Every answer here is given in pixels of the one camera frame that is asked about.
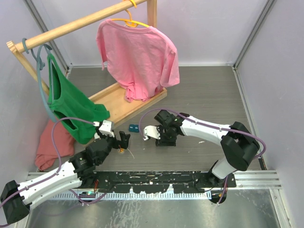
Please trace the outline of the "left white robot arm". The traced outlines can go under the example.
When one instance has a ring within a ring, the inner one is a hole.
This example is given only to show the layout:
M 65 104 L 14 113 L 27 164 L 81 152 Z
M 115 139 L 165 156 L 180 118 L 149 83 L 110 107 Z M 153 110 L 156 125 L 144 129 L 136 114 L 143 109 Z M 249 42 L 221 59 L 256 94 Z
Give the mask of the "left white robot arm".
M 0 196 L 7 225 L 22 220 L 30 210 L 58 193 L 81 186 L 92 187 L 96 167 L 105 161 L 111 150 L 128 148 L 130 134 L 120 131 L 119 135 L 120 139 L 101 135 L 58 168 L 35 179 L 7 182 Z

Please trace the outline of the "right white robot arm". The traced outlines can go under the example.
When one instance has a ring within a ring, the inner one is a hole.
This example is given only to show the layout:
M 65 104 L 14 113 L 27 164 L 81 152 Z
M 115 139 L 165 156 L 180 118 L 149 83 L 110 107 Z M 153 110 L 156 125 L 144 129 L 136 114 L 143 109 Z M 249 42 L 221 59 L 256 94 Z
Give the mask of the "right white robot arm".
M 145 127 L 144 135 L 154 138 L 156 146 L 175 146 L 181 135 L 200 138 L 222 148 L 224 158 L 216 161 L 207 175 L 213 187 L 221 186 L 234 171 L 246 171 L 260 149 L 257 138 L 240 122 L 215 124 L 189 114 L 173 115 L 167 110 L 160 110 L 154 119 L 159 125 L 152 127 L 151 135 Z

